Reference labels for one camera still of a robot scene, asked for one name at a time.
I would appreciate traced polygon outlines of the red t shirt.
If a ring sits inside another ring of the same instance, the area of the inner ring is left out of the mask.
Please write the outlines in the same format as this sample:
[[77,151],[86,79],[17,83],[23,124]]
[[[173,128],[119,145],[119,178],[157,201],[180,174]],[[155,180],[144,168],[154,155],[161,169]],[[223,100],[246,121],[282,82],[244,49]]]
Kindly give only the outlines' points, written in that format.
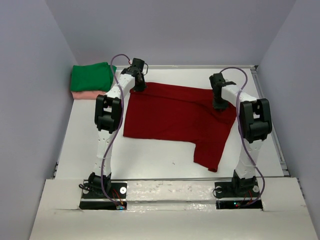
[[193,143],[193,161],[217,172],[236,120],[232,104],[216,110],[209,89],[156,82],[129,93],[124,137]]

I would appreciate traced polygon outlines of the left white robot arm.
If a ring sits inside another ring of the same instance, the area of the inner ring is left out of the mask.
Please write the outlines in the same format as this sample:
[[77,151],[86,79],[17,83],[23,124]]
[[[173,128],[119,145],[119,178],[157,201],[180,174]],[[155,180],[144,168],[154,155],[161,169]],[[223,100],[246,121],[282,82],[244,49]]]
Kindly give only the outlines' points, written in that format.
[[115,83],[107,93],[96,97],[94,123],[98,132],[97,155],[93,171],[83,185],[85,191],[94,192],[111,201],[112,148],[123,123],[125,96],[130,90],[142,92],[147,87],[144,67],[148,67],[148,64],[140,58],[133,58],[128,63],[129,66],[119,76],[116,76],[113,65],[110,65]]

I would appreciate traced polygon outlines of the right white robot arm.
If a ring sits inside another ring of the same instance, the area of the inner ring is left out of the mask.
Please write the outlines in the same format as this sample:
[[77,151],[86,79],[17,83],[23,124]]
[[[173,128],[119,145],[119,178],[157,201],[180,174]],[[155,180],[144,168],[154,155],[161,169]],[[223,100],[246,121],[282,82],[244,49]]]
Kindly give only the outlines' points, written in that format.
[[225,80],[221,72],[210,76],[209,81],[213,91],[213,108],[219,112],[231,106],[236,108],[241,139],[239,160],[231,181],[216,182],[213,194],[217,199],[245,198],[250,195],[258,198],[261,194],[256,177],[256,173],[260,173],[257,168],[258,156],[273,128],[270,103],[266,98],[245,93],[235,82]]

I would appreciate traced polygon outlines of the folded green t shirt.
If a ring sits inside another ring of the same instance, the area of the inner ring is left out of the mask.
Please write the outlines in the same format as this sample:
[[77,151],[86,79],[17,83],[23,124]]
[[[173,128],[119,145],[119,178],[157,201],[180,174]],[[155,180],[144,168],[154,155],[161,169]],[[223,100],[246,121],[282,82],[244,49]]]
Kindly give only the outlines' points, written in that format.
[[71,71],[70,91],[108,92],[113,85],[114,76],[107,62],[91,65],[74,65]]

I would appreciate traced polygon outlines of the folded pink t shirt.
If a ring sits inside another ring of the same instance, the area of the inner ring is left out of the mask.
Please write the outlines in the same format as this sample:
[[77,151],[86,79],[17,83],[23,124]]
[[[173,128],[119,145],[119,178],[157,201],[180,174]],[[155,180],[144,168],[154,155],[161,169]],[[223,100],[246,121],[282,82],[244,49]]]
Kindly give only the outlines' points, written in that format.
[[105,91],[89,90],[89,91],[72,91],[74,100],[95,100],[98,95],[104,95]]

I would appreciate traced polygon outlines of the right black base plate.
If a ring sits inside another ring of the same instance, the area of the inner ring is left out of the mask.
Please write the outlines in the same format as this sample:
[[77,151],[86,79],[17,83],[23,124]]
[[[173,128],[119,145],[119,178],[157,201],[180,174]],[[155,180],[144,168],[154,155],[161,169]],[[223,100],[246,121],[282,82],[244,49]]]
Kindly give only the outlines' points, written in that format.
[[239,193],[235,192],[230,181],[216,182],[212,194],[216,198],[217,210],[263,209],[262,201],[256,201],[260,194],[257,182]]

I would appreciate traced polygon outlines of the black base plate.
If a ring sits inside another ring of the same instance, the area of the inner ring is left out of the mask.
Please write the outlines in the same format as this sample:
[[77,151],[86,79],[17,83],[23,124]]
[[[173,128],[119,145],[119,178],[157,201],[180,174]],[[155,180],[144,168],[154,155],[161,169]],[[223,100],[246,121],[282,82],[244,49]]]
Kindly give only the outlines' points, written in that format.
[[216,198],[217,210],[263,209],[262,201],[256,201],[260,194],[257,182],[239,193],[235,192],[230,181],[216,182],[212,194]]
[[94,190],[93,187],[90,187],[88,181],[79,184],[79,187],[82,190],[79,202],[81,210],[117,211],[127,209],[128,183],[125,181],[111,182],[111,188],[107,193],[111,200],[100,189]]

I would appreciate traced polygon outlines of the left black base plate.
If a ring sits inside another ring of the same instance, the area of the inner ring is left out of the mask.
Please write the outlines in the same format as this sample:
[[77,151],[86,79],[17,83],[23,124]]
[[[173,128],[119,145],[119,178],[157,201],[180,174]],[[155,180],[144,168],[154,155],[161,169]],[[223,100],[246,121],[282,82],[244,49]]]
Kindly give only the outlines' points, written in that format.
[[79,202],[81,210],[117,211],[127,209],[128,183],[125,181],[111,182],[111,188],[107,193],[111,200],[100,189],[94,190],[93,187],[90,187],[88,181],[79,184],[79,187],[82,190]]

